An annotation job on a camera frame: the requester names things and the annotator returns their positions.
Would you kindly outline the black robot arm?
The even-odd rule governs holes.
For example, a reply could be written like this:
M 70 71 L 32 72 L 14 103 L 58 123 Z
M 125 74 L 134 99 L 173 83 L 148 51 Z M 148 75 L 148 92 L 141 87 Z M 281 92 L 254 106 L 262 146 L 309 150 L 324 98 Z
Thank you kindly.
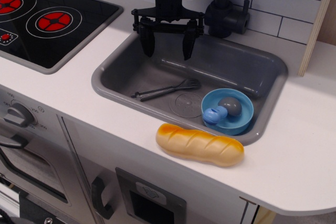
M 143 52 L 152 57 L 155 50 L 155 33 L 183 34 L 182 51 L 189 60 L 196 38 L 204 34 L 204 14 L 186 9 L 182 0 L 155 0 L 155 6 L 134 9 L 133 30 L 140 36 Z

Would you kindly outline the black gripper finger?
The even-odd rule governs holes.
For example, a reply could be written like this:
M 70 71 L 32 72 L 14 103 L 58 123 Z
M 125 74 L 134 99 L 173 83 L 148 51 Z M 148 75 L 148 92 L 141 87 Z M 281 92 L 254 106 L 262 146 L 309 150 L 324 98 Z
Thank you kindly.
M 197 35 L 197 21 L 190 20 L 186 25 L 183 38 L 183 56 L 184 60 L 189 60 L 194 48 Z
M 148 57 L 152 57 L 155 49 L 155 37 L 152 30 L 152 21 L 147 17 L 142 17 L 140 19 L 138 32 L 144 54 Z

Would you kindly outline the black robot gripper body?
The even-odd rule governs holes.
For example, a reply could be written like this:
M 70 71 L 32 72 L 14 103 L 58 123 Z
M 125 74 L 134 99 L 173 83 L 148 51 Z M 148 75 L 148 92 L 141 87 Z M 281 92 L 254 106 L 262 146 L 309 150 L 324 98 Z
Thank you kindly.
M 152 31 L 200 36 L 204 33 L 204 14 L 186 9 L 182 0 L 155 0 L 154 7 L 134 9 L 131 14 L 133 30 L 139 34 Z

